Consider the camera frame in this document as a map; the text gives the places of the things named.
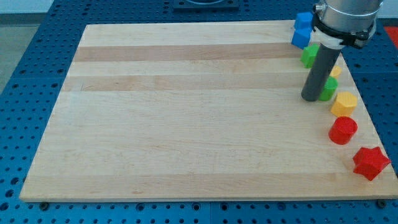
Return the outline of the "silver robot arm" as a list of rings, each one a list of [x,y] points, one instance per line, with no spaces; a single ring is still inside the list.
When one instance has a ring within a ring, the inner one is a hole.
[[[326,27],[354,33],[374,24],[382,4],[383,0],[321,0],[313,9]]]

